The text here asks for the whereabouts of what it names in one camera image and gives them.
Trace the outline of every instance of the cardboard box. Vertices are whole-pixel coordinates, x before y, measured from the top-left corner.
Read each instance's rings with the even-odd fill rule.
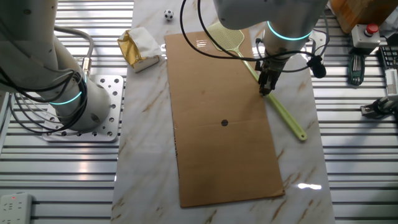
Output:
[[[341,29],[349,34],[356,24],[381,25],[398,6],[398,0],[331,0]]]
[[[253,57],[243,34],[239,49]],[[204,32],[187,36],[225,55]],[[181,207],[284,195],[264,100],[246,66],[201,55],[182,34],[165,40]]]

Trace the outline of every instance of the fly swatter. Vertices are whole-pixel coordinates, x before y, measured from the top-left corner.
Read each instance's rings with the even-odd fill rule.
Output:
[[[244,34],[242,33],[242,31],[227,29],[220,22],[217,22],[216,24],[209,26],[207,30],[211,35],[211,37],[220,46],[222,46],[222,48],[224,48],[227,51],[232,51],[237,53],[239,57],[243,57],[242,53],[239,51],[239,46],[244,41]],[[242,62],[245,64],[245,66],[249,69],[251,75],[258,82],[259,75],[257,74],[257,72],[252,68],[252,66],[250,66],[250,64],[247,61],[242,60]],[[279,114],[283,117],[285,122],[289,125],[291,130],[297,136],[297,138],[301,141],[306,140],[307,134],[301,128],[298,122],[296,122],[293,116],[283,107],[283,105],[275,98],[275,96],[272,93],[270,93],[268,97],[271,100],[274,107],[276,108],[276,110],[279,112]]]

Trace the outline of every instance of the marble table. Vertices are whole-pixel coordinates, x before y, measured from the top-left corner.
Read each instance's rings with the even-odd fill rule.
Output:
[[[186,5],[187,32],[201,30],[196,3]],[[164,36],[181,33],[180,5],[181,0],[136,0],[132,28],[145,27],[165,52]],[[166,9],[175,12],[171,22],[163,17]],[[203,0],[202,14],[206,25],[218,20],[212,0]],[[264,26],[250,27],[253,46]],[[295,55],[286,69],[305,62]],[[140,73],[129,69],[111,223],[334,223],[310,71],[282,74],[274,95],[308,134],[305,142],[298,141],[264,99],[286,195],[180,208],[166,53]]]

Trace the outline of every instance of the white control box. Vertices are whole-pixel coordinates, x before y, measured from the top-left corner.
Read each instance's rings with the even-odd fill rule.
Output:
[[[31,195],[3,195],[0,198],[0,224],[29,224],[31,210]]]
[[[386,70],[387,95],[389,101],[398,101],[398,72],[396,69]]]
[[[353,36],[354,47],[361,49],[375,49],[380,44],[379,32],[374,33],[368,37],[365,35],[367,25],[354,26],[351,34]]]

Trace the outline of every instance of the cardboard sheet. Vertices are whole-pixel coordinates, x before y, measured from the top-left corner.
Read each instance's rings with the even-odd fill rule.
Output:
[[[243,33],[240,51],[252,57],[249,32]],[[206,53],[225,55],[204,32],[188,38]],[[182,34],[165,40],[180,206],[284,195],[266,109],[249,70],[240,60],[195,52]]]

